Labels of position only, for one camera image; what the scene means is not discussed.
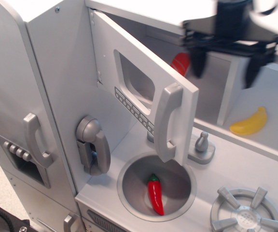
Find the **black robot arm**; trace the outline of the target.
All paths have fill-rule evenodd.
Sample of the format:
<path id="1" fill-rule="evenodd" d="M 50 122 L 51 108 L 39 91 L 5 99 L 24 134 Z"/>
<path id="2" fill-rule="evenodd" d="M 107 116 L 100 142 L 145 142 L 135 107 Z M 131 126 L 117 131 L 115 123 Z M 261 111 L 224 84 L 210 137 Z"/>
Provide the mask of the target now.
<path id="1" fill-rule="evenodd" d="M 278 34 L 253 22 L 253 11 L 251 0 L 219 0 L 214 16 L 183 21 L 183 46 L 197 78 L 202 76 L 211 51 L 249 58 L 245 88 L 252 86 L 263 66 L 274 61 Z"/>

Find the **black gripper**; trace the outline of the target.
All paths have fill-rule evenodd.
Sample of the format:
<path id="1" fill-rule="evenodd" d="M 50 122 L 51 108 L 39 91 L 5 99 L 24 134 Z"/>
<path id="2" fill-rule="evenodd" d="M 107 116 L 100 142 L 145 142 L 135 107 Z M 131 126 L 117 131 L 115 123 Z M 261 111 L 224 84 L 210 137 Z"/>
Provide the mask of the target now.
<path id="1" fill-rule="evenodd" d="M 189 49 L 191 68 L 201 78 L 207 52 L 251 57 L 245 74 L 244 88 L 250 88 L 260 69 L 266 65 L 264 56 L 275 53 L 278 34 L 254 23 L 249 13 L 220 13 L 211 17 L 183 21 L 185 35 L 182 45 Z"/>

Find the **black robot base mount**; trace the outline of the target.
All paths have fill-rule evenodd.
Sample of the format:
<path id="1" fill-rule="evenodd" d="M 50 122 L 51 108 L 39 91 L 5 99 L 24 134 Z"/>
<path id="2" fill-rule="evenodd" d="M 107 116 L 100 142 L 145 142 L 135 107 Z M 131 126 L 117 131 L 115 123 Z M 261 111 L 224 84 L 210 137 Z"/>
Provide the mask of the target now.
<path id="1" fill-rule="evenodd" d="M 33 232 L 30 224 L 0 208 L 0 232 Z"/>

